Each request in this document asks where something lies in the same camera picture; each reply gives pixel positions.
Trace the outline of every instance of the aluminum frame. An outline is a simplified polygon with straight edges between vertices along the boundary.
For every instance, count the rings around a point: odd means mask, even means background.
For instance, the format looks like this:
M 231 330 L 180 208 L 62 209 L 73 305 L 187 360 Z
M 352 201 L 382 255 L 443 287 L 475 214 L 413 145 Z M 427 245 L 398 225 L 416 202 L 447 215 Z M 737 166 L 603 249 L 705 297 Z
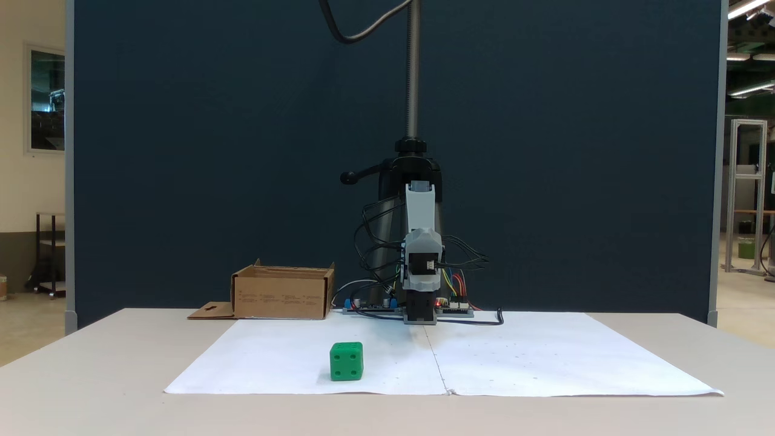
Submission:
M 740 126 L 758 126 L 762 131 L 759 135 L 759 167 L 756 170 L 756 174 L 737 174 L 737 149 Z M 766 189 L 767 121 L 763 119 L 733 119 L 729 138 L 729 191 L 727 195 L 726 259 L 724 271 L 765 275 L 765 272 L 762 270 L 761 247 L 764 225 L 764 191 Z M 754 254 L 753 266 L 751 268 L 735 268 L 732 266 L 732 245 L 734 244 L 735 237 L 735 188 L 737 181 L 744 179 L 758 181 L 757 185 L 759 187 L 756 194 L 756 236 L 754 239 L 756 253 Z

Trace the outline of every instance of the metal pole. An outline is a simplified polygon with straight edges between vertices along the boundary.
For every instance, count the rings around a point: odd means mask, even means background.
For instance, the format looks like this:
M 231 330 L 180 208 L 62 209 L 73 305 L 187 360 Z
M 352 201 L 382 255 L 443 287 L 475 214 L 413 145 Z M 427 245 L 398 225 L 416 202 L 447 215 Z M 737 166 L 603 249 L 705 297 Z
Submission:
M 406 136 L 417 137 L 420 86 L 420 1 L 408 8 L 406 25 Z
M 766 150 L 767 150 L 767 121 L 763 121 L 762 135 L 759 137 L 759 170 L 757 173 L 761 178 L 756 182 L 759 186 L 758 196 L 756 198 L 756 253 L 753 255 L 753 269 L 759 269 L 762 264 L 761 244 L 762 230 L 764 226 L 764 190 L 766 189 Z
M 729 182 L 727 194 L 727 252 L 724 271 L 732 270 L 732 241 L 735 233 L 735 184 L 737 183 L 737 130 L 739 121 L 732 120 L 729 128 Z

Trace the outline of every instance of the cardboard box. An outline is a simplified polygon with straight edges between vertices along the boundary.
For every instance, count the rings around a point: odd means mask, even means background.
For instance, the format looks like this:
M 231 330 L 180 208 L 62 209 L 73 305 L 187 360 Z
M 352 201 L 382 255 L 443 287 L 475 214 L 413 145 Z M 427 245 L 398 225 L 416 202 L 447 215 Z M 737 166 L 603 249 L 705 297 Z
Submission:
M 188 319 L 322 320 L 329 312 L 333 286 L 334 264 L 291 268 L 262 266 L 256 261 L 232 275 L 230 302 L 207 303 Z
M 0 274 L 0 301 L 8 299 L 8 277 Z

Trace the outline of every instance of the box flap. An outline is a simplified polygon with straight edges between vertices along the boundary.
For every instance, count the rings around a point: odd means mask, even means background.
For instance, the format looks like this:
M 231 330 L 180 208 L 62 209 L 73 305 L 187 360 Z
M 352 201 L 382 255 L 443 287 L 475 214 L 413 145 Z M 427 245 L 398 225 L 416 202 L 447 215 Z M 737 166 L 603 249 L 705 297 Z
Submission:
M 232 309 L 230 301 L 211 301 L 188 315 L 189 320 L 228 320 L 233 318 L 234 309 Z

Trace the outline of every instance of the table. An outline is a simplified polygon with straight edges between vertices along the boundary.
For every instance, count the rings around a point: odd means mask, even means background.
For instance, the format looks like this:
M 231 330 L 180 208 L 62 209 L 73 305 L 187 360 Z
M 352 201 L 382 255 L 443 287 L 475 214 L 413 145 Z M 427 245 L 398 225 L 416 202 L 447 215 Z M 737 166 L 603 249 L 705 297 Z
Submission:
M 775 350 L 676 314 L 590 315 L 725 397 L 165 394 L 234 323 L 190 313 L 125 309 L 0 368 L 0 434 L 775 434 Z

